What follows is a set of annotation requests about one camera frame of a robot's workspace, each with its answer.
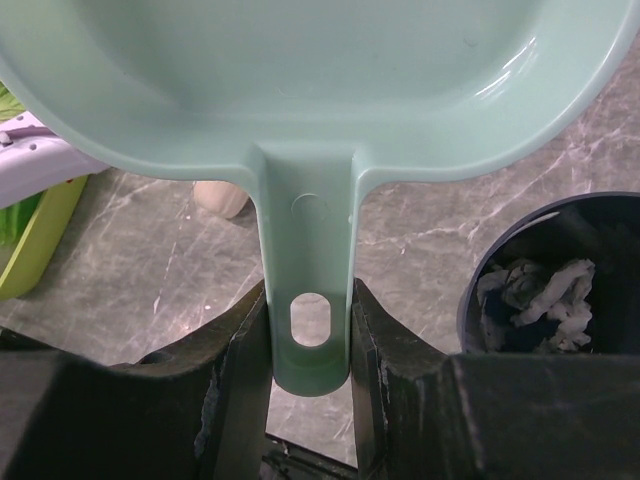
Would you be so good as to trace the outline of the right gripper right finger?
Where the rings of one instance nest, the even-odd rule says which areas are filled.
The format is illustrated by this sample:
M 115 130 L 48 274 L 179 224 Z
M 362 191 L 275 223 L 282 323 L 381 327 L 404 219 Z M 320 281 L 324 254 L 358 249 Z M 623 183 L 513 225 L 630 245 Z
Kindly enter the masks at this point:
M 639 360 L 458 354 L 353 287 L 351 378 L 363 479 L 635 479 Z

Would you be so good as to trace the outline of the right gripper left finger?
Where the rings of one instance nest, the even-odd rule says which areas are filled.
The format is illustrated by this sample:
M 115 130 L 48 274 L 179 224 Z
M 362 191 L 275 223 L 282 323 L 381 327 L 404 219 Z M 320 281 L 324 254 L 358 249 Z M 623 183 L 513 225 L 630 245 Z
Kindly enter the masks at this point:
M 107 367 L 1 333 L 5 479 L 255 479 L 272 382 L 265 290 Z

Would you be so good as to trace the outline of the blue paper scrap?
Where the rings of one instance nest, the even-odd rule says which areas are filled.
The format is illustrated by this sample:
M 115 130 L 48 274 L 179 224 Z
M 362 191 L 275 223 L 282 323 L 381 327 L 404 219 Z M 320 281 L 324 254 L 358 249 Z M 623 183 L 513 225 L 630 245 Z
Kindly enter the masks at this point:
M 519 311 L 506 304 L 498 290 L 486 296 L 482 307 L 485 343 L 489 350 L 504 353 L 532 353 L 557 332 L 559 320 L 549 320 L 543 315 L 538 321 L 516 326 L 511 318 Z

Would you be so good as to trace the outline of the white paper scrap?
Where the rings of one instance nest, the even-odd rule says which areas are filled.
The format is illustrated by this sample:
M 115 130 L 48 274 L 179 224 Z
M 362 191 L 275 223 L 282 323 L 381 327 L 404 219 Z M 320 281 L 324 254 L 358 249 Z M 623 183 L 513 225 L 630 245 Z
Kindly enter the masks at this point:
M 480 307 L 479 326 L 485 349 L 482 307 L 488 293 L 498 290 L 502 300 L 519 313 L 511 318 L 516 326 L 538 321 L 543 315 L 559 320 L 556 334 L 532 353 L 573 353 L 592 341 L 587 327 L 592 319 L 587 297 L 592 290 L 595 264 L 588 259 L 574 259 L 554 271 L 527 259 L 516 260 L 480 277 L 476 299 Z

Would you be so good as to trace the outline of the teal dustpan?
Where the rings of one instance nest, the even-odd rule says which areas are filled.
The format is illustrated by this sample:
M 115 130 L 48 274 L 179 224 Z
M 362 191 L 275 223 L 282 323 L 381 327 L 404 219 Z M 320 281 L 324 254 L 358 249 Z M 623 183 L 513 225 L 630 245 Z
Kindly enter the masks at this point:
M 5 1 L 1 80 L 118 169 L 252 198 L 284 390 L 349 372 L 360 204 L 506 167 L 594 100 L 635 1 Z

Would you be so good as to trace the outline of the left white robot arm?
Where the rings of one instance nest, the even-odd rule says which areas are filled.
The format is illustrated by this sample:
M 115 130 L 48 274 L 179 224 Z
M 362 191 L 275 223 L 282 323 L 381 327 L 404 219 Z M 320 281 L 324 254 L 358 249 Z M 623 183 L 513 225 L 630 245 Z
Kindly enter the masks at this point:
M 1 124 L 1 207 L 108 166 L 73 147 L 30 112 Z

